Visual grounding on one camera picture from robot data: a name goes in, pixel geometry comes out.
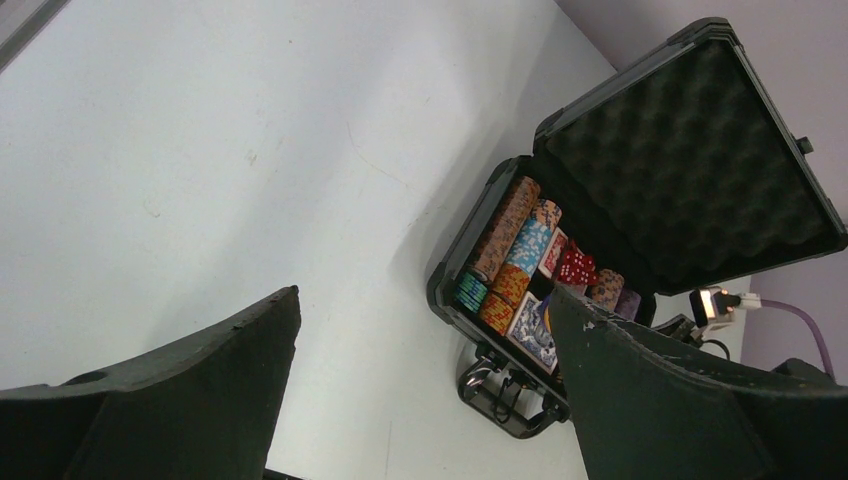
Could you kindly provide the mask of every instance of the playing cards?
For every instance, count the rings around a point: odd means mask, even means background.
[[[546,372],[556,367],[556,348],[553,337],[545,325],[544,315],[539,308],[541,302],[531,293],[526,293],[515,312],[506,337],[530,356]]]

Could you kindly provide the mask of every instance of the black foam padding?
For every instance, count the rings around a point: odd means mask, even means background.
[[[547,148],[660,283],[675,284],[827,230],[765,108],[730,44],[711,40],[554,133]]]

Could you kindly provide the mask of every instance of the cable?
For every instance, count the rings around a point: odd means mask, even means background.
[[[709,340],[704,340],[704,345],[706,345],[708,343],[716,345],[716,346],[718,346],[718,348],[724,350],[724,356],[727,357],[728,360],[730,360],[730,349],[727,348],[727,345],[725,345],[724,342],[720,342],[720,341],[714,340],[712,338],[709,339]]]
[[[777,300],[760,300],[764,307],[777,308],[779,310],[784,310],[789,313],[794,313],[801,317],[808,327],[810,327],[810,331],[813,332],[813,338],[816,339],[816,346],[819,347],[819,354],[822,357],[822,366],[824,366],[824,373],[826,373],[831,379],[836,381],[836,376],[833,374],[833,363],[830,361],[830,353],[827,351],[827,345],[824,343],[824,337],[821,334],[821,330],[819,330],[819,326],[816,325],[816,321],[813,320],[807,312],[801,310],[800,308],[789,305],[788,303],[778,302]]]

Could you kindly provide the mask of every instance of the open case lid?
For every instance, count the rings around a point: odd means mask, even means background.
[[[545,120],[533,163],[590,205],[575,222],[594,250],[673,295],[848,246],[811,151],[727,20],[707,18]]]

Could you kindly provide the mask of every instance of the orange poker chip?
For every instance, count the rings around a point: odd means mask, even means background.
[[[527,272],[516,265],[505,263],[495,277],[492,291],[500,295],[510,307],[516,309],[521,304],[521,297],[529,286],[530,276]]]
[[[483,306],[480,307],[480,319],[494,328],[499,334],[506,334],[515,310],[502,298],[494,294],[486,295]]]

